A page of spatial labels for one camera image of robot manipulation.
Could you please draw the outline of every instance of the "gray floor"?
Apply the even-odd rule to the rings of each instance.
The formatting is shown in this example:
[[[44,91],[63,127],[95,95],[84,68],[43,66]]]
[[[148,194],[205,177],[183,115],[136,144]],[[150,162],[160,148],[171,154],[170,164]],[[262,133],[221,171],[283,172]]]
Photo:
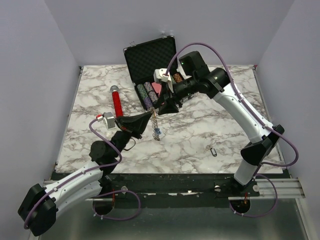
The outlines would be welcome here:
[[[251,214],[267,211],[272,200],[252,201]],[[295,200],[281,200],[261,218],[234,215],[228,208],[143,209],[119,222],[93,217],[92,202],[66,212],[40,240],[306,240]],[[134,209],[116,209],[124,217]]]

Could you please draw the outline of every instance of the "case lid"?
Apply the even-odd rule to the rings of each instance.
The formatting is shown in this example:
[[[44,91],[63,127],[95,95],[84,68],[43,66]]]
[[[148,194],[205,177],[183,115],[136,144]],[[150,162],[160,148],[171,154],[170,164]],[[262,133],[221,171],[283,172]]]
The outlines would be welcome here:
[[[123,52],[132,82],[141,84],[153,79],[155,69],[168,67],[177,52],[176,40],[174,36],[166,36],[127,47]],[[175,59],[171,69],[177,68]]]

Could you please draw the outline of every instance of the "red flashlight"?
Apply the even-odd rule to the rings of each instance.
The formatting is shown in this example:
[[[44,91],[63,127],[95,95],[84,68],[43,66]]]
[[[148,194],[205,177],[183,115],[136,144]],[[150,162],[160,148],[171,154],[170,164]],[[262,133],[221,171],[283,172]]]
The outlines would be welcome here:
[[[121,101],[119,97],[119,88],[116,85],[113,85],[110,88],[110,92],[112,93],[115,116],[121,117],[124,115],[124,113],[122,112],[122,106],[121,106]]]

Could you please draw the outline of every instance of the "marble tabletop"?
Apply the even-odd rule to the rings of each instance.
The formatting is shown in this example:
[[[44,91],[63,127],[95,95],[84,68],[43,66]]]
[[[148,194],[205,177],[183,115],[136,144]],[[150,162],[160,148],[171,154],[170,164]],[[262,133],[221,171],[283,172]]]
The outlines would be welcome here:
[[[264,104],[254,77],[253,66],[230,66],[239,90],[262,114]],[[56,165],[57,173],[72,173],[90,161],[91,144],[100,140],[89,130],[89,122],[104,112],[115,114],[110,87],[117,85],[125,116],[144,112],[126,65],[85,66],[76,93],[66,134]],[[249,142],[237,122],[205,94],[195,94],[179,113],[157,116],[162,132],[153,139],[149,122],[142,139],[130,151],[122,151],[123,160],[114,173],[210,174],[235,173],[242,157],[240,150]],[[116,129],[107,130],[102,122],[93,127],[110,139]],[[213,157],[210,148],[217,156]],[[276,148],[266,161],[281,162]],[[260,173],[282,173],[274,166],[263,166]]]

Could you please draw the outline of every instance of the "wall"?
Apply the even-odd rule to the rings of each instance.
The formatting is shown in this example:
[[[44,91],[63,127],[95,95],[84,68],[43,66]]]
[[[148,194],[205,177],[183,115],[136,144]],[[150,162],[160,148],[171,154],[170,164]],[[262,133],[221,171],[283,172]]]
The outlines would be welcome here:
[[[53,170],[79,67],[43,0],[0,8],[0,239],[25,240],[17,211]]]
[[[259,62],[257,73],[274,123],[299,149],[299,177],[320,236],[320,1],[295,0]],[[294,153],[285,143],[287,162]]]
[[[257,64],[294,0],[45,0],[81,65],[124,64],[130,42],[174,34],[177,48],[214,46],[229,64]],[[209,64],[219,60],[203,47]]]

